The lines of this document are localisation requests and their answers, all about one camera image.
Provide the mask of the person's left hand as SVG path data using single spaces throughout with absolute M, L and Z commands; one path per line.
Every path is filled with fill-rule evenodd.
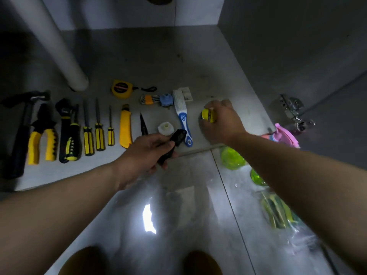
M 145 143 L 144 136 L 136 138 L 129 148 L 112 162 L 118 190 L 127 189 L 143 173 L 154 173 L 158 159 L 169 151 L 163 148 L 150 149 Z

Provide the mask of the person's right hand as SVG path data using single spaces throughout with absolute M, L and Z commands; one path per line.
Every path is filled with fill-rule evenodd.
M 204 108 L 212 108 L 217 114 L 217 121 L 214 123 L 215 138 L 214 140 L 208 140 L 211 144 L 231 146 L 236 138 L 249 135 L 230 100 L 212 100 Z

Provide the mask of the yellow tape roll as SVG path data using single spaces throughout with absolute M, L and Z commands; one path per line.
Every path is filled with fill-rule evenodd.
M 215 123 L 217 121 L 216 111 L 212 108 L 205 108 L 202 110 L 201 117 L 203 120 L 206 120 L 210 123 Z

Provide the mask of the black handheld tool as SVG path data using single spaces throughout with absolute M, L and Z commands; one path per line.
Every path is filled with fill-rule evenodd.
M 172 134 L 170 141 L 173 141 L 175 146 L 158 159 L 159 165 L 162 165 L 167 159 L 172 157 L 175 147 L 178 147 L 185 140 L 186 135 L 187 131 L 185 129 L 178 129 Z

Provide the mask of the person's left forearm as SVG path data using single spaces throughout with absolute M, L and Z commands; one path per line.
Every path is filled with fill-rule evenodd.
M 0 275 L 43 275 L 117 193 L 108 163 L 0 202 Z

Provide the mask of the person's right forearm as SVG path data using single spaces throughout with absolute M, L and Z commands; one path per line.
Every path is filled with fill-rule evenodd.
M 367 275 L 367 171 L 246 131 L 225 135 L 287 205 L 356 273 Z

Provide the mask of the white thread seal tape roll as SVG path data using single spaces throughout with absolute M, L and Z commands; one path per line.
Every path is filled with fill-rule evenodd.
M 170 122 L 163 122 L 158 126 L 158 132 L 164 136 L 170 136 L 175 132 L 175 128 Z

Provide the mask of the yellow utility knife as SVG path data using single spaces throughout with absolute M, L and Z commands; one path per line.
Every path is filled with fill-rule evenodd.
M 119 143 L 125 149 L 128 149 L 129 146 L 132 144 L 131 112 L 129 104 L 122 105 L 122 110 L 120 114 Z

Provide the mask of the large green translucent object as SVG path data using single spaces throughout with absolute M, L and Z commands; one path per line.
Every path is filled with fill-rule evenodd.
M 238 170 L 247 164 L 238 152 L 227 146 L 221 149 L 221 161 L 223 166 L 232 171 Z

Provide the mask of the hex key set blue holder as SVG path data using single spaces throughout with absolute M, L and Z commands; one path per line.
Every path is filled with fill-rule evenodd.
M 159 95 L 159 102 L 162 107 L 170 107 L 174 105 L 174 99 L 172 94 L 167 93 L 163 95 Z

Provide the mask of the hex key set orange holder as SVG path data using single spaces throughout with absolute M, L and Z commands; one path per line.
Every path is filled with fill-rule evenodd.
M 160 103 L 160 95 L 142 95 L 139 101 L 142 105 L 153 105 L 154 103 Z

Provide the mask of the small yellow striped screwdriver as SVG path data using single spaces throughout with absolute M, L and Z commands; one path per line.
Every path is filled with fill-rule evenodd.
M 108 146 L 114 146 L 115 135 L 114 128 L 112 126 L 112 107 L 109 105 L 109 126 L 108 126 Z

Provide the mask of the yellow tape measure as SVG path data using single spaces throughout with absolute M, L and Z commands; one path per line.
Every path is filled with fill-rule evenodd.
M 152 87 L 138 87 L 133 85 L 132 83 L 123 81 L 123 80 L 118 80 L 118 79 L 114 79 L 112 82 L 112 86 L 110 88 L 110 91 L 112 92 L 112 94 L 117 97 L 118 99 L 127 99 L 129 98 L 133 91 L 135 90 L 141 90 L 144 92 L 156 92 L 157 91 L 157 87 L 156 86 L 152 86 Z

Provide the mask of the small green translucent object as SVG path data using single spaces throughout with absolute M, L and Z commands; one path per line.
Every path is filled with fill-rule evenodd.
M 250 177 L 255 185 L 262 186 L 262 187 L 268 186 L 265 180 L 254 169 L 251 169 Z

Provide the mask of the pink plastic object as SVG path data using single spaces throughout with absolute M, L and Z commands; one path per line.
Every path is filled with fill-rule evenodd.
M 280 124 L 275 124 L 275 132 L 264 134 L 261 137 L 271 140 L 277 143 L 283 143 L 287 146 L 300 149 L 298 140 L 288 131 L 286 128 L 282 127 Z

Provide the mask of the thick black yellow screwdriver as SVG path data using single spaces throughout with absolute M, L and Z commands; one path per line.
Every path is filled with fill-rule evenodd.
M 68 161 L 77 161 L 81 155 L 80 125 L 78 123 L 79 105 L 76 104 L 72 111 L 72 120 L 69 128 L 69 138 L 66 146 L 66 157 Z

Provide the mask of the metal cabinet hinge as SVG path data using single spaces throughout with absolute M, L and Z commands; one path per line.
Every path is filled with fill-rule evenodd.
M 287 129 L 293 135 L 300 135 L 306 130 L 315 126 L 315 122 L 311 119 L 302 119 L 300 109 L 304 104 L 296 97 L 289 97 L 286 94 L 280 95 L 280 103 L 285 112 L 285 115 L 291 120 L 292 124 L 287 125 Z

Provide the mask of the black adjustable wrench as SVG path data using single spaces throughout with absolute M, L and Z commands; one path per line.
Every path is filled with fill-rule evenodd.
M 73 107 L 71 106 L 70 100 L 63 98 L 55 104 L 56 111 L 61 116 L 61 135 L 60 135 L 60 148 L 59 148 L 59 161 L 61 163 L 67 163 L 66 159 L 66 147 L 69 137 L 69 127 L 71 125 L 71 113 Z

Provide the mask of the clear bag with green items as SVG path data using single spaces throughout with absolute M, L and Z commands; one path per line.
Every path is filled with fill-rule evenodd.
M 290 253 L 317 246 L 315 233 L 272 189 L 256 191 L 254 196 L 269 226 Z

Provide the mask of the person's right brown shoe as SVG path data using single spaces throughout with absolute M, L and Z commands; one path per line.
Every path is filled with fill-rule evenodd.
M 206 252 L 194 250 L 183 260 L 184 275 L 223 275 L 216 260 Z

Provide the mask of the person's brown shoe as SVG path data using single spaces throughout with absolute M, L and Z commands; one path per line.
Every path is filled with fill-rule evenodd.
M 67 259 L 58 275 L 108 275 L 109 263 L 98 246 L 87 246 Z
M 216 260 L 206 252 L 194 250 L 183 260 L 184 275 L 223 275 Z

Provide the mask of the black hammer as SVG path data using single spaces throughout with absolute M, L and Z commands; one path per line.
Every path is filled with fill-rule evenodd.
M 48 91 L 31 91 L 7 97 L 0 102 L 6 108 L 12 108 L 20 103 L 24 103 L 24 110 L 16 133 L 12 153 L 4 170 L 5 179 L 16 179 L 24 174 L 33 108 L 38 101 L 49 101 L 50 96 L 51 94 Z

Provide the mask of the white plastic pipe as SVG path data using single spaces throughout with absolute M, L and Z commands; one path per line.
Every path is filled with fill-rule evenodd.
M 51 56 L 68 86 L 85 91 L 89 79 L 72 54 L 51 14 L 42 0 L 8 0 L 26 26 Z

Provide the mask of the person's left brown shoe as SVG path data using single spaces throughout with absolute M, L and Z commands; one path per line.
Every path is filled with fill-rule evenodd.
M 108 275 L 109 263 L 98 246 L 87 246 L 67 259 L 58 275 Z

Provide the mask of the white blue handled brush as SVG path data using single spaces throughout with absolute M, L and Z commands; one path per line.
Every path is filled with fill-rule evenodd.
M 187 147 L 192 147 L 193 139 L 188 126 L 187 107 L 182 89 L 176 89 L 172 92 L 173 103 L 180 120 L 182 129 L 186 130 L 187 134 L 184 143 Z

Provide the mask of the yellow handled pliers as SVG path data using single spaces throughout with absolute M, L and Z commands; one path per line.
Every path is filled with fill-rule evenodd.
M 53 162 L 57 156 L 58 136 L 55 130 L 56 122 L 53 120 L 51 107 L 42 103 L 37 112 L 37 118 L 31 123 L 33 131 L 28 142 L 28 165 L 38 165 L 40 160 L 40 140 L 45 133 L 47 145 L 45 160 Z

